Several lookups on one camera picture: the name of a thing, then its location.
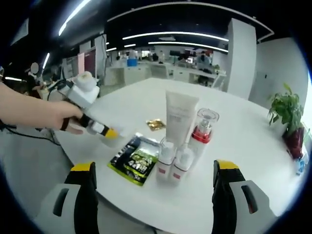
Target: table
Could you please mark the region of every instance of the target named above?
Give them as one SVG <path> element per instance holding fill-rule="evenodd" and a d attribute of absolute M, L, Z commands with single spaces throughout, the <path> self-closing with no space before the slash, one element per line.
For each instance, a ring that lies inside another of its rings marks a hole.
<path fill-rule="evenodd" d="M 214 136 L 191 174 L 178 187 L 156 179 L 152 170 L 139 187 L 107 167 L 119 149 L 111 149 L 97 136 L 56 136 L 73 164 L 95 161 L 97 191 L 132 217 L 174 234 L 208 234 L 214 221 L 213 161 L 237 164 L 247 180 L 253 180 L 270 198 L 270 208 L 281 215 L 296 195 L 300 178 L 295 175 L 284 143 L 268 124 L 268 110 L 242 98 L 207 87 L 174 80 L 150 78 L 98 99 L 90 109 L 97 119 L 123 121 L 137 127 L 146 137 L 161 140 L 165 130 L 151 132 L 145 121 L 166 122 L 165 90 L 200 97 L 198 107 L 220 114 Z"/>

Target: white tube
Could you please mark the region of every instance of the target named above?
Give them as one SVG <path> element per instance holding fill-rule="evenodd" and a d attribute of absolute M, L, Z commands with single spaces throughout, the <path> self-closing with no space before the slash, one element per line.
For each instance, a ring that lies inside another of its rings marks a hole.
<path fill-rule="evenodd" d="M 166 101 L 166 138 L 179 147 L 185 143 L 199 98 L 166 91 Z"/>

